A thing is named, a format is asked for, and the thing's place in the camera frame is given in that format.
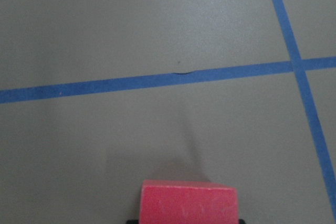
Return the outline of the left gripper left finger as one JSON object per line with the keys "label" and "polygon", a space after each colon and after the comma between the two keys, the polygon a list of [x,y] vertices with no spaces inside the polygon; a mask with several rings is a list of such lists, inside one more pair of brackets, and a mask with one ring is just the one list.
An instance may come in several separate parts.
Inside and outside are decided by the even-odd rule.
{"label": "left gripper left finger", "polygon": [[137,219],[127,220],[126,224],[139,224],[139,221]]}

